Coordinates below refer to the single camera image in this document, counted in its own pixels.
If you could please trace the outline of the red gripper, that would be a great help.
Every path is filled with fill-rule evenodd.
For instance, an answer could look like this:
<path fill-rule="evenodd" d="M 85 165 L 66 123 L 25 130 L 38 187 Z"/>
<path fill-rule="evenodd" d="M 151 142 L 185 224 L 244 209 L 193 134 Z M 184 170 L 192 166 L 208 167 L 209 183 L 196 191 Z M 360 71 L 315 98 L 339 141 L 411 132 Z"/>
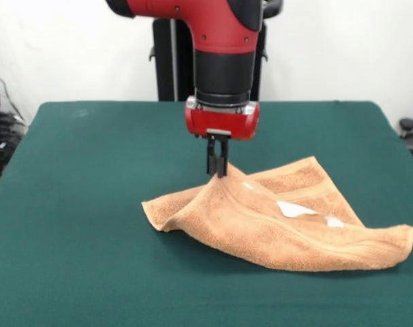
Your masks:
<path fill-rule="evenodd" d="M 260 104 L 249 102 L 235 108 L 216 108 L 202 105 L 195 96 L 185 102 L 185 123 L 189 133 L 207 137 L 206 173 L 218 178 L 228 171 L 228 140 L 251 140 L 259 122 Z M 215 136 L 220 143 L 220 154 L 216 159 Z"/>

